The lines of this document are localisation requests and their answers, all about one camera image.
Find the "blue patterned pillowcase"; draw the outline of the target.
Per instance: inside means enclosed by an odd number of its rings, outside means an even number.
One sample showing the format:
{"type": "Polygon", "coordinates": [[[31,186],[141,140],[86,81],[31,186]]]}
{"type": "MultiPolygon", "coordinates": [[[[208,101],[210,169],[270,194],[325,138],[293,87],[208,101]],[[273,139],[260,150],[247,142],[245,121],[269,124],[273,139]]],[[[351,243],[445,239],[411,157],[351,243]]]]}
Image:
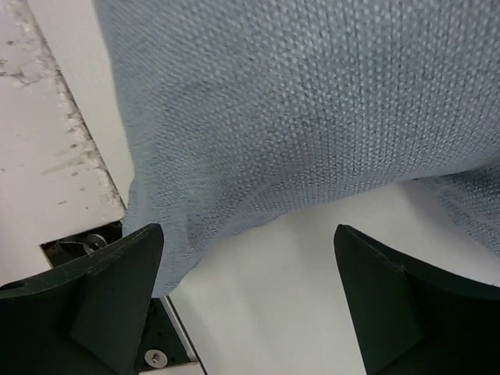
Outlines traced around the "blue patterned pillowcase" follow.
{"type": "Polygon", "coordinates": [[[212,243],[295,209],[420,180],[499,250],[496,1],[97,1],[134,163],[159,223],[153,293],[212,243]]]}

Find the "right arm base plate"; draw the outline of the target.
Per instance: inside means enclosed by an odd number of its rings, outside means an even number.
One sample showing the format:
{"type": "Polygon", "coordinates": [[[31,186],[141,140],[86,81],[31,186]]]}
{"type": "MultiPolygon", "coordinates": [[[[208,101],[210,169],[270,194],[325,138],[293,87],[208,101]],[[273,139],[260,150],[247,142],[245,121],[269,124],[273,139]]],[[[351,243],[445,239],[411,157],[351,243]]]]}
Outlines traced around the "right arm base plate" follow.
{"type": "MultiPolygon", "coordinates": [[[[41,248],[51,265],[57,267],[98,251],[122,236],[122,223],[116,221],[44,243],[41,248]]],[[[162,364],[171,367],[197,361],[198,357],[170,298],[153,298],[149,303],[134,367],[143,372],[160,370],[162,364]]]]}

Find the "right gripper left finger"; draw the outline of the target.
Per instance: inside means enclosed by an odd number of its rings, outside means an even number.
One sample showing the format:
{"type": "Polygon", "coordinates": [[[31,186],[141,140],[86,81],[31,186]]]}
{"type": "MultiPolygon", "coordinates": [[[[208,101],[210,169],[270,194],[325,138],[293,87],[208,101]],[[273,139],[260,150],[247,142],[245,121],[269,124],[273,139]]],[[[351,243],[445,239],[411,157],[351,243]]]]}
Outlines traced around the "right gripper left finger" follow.
{"type": "Polygon", "coordinates": [[[163,252],[154,223],[1,288],[3,374],[134,374],[163,252]]]}

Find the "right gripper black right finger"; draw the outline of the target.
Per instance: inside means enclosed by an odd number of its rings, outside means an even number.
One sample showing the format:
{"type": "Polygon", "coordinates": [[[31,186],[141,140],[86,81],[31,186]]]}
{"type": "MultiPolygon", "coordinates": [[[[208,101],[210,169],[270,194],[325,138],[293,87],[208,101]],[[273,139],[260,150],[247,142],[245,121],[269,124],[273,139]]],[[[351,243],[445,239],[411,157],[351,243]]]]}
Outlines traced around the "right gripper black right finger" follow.
{"type": "Polygon", "coordinates": [[[340,225],[334,252],[368,374],[497,374],[499,288],[340,225]]]}

